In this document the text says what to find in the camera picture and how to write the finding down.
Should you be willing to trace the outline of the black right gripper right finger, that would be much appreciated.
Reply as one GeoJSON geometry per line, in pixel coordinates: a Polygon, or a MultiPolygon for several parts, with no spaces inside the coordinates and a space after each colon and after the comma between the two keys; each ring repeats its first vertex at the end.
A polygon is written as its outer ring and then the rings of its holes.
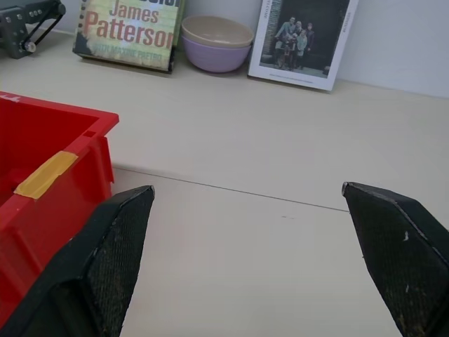
{"type": "Polygon", "coordinates": [[[368,272],[402,336],[448,335],[448,230],[410,197],[342,186],[368,272]]]}

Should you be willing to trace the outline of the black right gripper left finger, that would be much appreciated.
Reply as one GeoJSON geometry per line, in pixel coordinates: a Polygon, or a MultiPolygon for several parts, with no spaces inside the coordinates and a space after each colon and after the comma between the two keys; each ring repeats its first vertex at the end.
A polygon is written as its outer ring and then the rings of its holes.
{"type": "Polygon", "coordinates": [[[145,185],[101,203],[52,257],[2,336],[119,336],[154,198],[154,188],[145,185]]]}

